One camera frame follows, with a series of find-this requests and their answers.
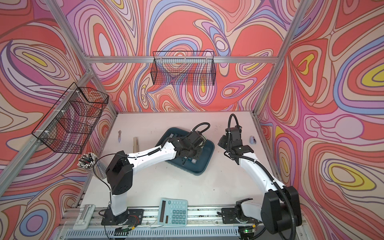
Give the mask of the teal plastic storage box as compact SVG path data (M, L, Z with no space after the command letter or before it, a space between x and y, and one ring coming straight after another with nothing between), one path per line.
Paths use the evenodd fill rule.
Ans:
M169 128L163 134L160 140L157 142L156 147L160 146L170 134L174 134L174 137L183 137L183 136L186 136L188 132L179 128ZM200 176L206 170L210 162L210 159L214 153L214 150L215 150L214 143L210 140L207 140L203 147L203 152L200 158L197 160L196 164L193 164L191 162L192 159L186 159L186 158L176 158L176 159L167 161L167 163L181 170L184 170L187 173L190 173L192 175Z

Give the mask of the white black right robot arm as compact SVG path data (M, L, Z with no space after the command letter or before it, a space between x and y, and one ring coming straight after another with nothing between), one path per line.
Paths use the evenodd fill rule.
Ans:
M270 234L279 234L283 240L294 240L297 227L302 224L298 191L274 177L258 160L253 149L243 144L241 135L239 125L229 127L218 145L225 150L226 157L246 171L264 197L261 204L252 198L237 201L235 218L240 222L258 220Z

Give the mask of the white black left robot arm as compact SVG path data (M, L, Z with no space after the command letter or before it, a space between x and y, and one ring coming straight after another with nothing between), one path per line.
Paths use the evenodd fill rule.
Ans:
M159 146L143 152L116 153L106 169L111 204L105 212L105 225L123 225L131 216L126 203L126 192L132 187L135 174L152 165L176 158L197 159L202 154L206 141L200 131L191 131L186 136L167 137Z

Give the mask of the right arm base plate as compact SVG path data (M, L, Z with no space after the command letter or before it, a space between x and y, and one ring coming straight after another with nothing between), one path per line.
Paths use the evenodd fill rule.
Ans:
M222 222L224 224L255 224L255 225L259 225L261 223L260 221L258 221L256 219L243 216L235 208L221 208L221 211L217 212L217 214L222 218Z

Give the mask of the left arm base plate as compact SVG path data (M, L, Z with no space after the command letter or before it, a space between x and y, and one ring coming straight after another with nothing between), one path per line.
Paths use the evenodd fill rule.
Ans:
M124 213L114 216L110 208L106 209L101 222L102 226L138 226L142 224L144 209L127 209Z

